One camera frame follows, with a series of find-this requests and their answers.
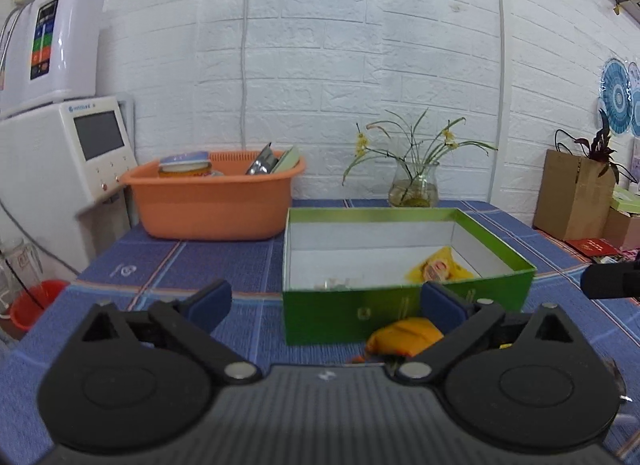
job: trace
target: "decorative plate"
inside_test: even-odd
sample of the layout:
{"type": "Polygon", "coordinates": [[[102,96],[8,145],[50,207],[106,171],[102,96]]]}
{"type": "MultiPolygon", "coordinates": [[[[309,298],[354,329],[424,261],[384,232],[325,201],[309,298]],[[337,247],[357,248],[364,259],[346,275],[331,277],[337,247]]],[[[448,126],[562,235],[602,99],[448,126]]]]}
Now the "decorative plate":
{"type": "Polygon", "coordinates": [[[629,67],[626,70],[629,72],[629,82],[631,82],[631,87],[640,87],[640,68],[638,68],[638,64],[630,62],[629,67]]]}
{"type": "Polygon", "coordinates": [[[619,134],[625,132],[632,117],[631,91],[625,65],[618,59],[610,59],[604,66],[600,96],[604,100],[611,130],[619,134]]]}
{"type": "Polygon", "coordinates": [[[631,130],[640,137],[640,86],[631,89],[631,130]]]}

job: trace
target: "green box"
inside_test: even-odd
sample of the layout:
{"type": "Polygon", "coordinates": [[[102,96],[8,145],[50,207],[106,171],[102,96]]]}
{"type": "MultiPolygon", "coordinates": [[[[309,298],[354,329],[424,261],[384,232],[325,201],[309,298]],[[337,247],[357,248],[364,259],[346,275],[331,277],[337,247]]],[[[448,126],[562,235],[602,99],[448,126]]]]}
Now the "green box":
{"type": "Polygon", "coordinates": [[[628,190],[616,185],[615,187],[613,187],[611,208],[620,212],[640,214],[640,196],[637,196],[632,192],[629,192],[628,190]]]}
{"type": "Polygon", "coordinates": [[[475,277],[448,282],[470,301],[493,299],[519,311],[536,268],[458,209],[289,209],[283,302],[287,344],[366,340],[420,315],[420,286],[404,276],[443,246],[475,277]],[[348,289],[324,287],[346,283],[348,289]]]}

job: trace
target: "blue tablecloth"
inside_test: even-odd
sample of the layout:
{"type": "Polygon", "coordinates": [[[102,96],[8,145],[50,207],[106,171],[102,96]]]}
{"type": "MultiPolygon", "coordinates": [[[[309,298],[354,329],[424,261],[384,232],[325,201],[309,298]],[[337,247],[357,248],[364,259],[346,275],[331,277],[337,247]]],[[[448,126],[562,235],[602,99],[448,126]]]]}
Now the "blue tablecloth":
{"type": "MultiPolygon", "coordinates": [[[[306,200],[295,206],[386,206],[382,200],[306,200]]],[[[524,307],[556,302],[578,324],[596,351],[612,357],[622,370],[631,412],[640,417],[640,305],[634,300],[589,301],[580,291],[586,260],[484,202],[449,201],[532,262],[538,273],[524,307]]],[[[272,363],[345,363],[362,346],[288,347],[282,322],[283,237],[267,241],[204,243],[151,238],[132,229],[102,254],[47,309],[0,368],[0,448],[15,465],[29,465],[52,445],[38,415],[36,391],[92,304],[112,301],[127,310],[144,309],[158,299],[184,297],[215,278],[234,290],[231,313],[212,333],[236,352],[267,371],[272,363]]],[[[617,451],[638,429],[614,426],[606,446],[617,451]]],[[[640,464],[640,451],[626,462],[640,464]]]]}

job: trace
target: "metal screw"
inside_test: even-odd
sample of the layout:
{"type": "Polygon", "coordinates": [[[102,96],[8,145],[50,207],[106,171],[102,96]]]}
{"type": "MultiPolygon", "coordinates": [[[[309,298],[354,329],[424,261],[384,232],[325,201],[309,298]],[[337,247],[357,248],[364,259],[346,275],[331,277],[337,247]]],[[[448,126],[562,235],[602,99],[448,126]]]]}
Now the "metal screw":
{"type": "Polygon", "coordinates": [[[248,379],[257,372],[251,362],[234,362],[225,367],[225,374],[236,380],[248,379]]]}
{"type": "Polygon", "coordinates": [[[398,371],[408,379],[418,380],[431,374],[431,366],[422,362],[407,362],[398,368],[398,371]]]}

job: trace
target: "control panel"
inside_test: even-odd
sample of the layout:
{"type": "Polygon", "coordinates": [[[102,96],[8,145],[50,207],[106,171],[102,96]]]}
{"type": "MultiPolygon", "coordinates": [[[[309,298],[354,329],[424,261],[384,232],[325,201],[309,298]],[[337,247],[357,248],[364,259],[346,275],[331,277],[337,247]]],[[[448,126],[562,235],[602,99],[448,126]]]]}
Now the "control panel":
{"type": "Polygon", "coordinates": [[[33,47],[31,48],[31,80],[49,73],[53,26],[56,21],[57,9],[58,0],[52,0],[38,10],[36,30],[33,34],[33,47]]]}
{"type": "Polygon", "coordinates": [[[61,104],[66,137],[84,180],[88,205],[122,188],[120,177],[136,160],[129,146],[120,108],[113,96],[61,104]]]}

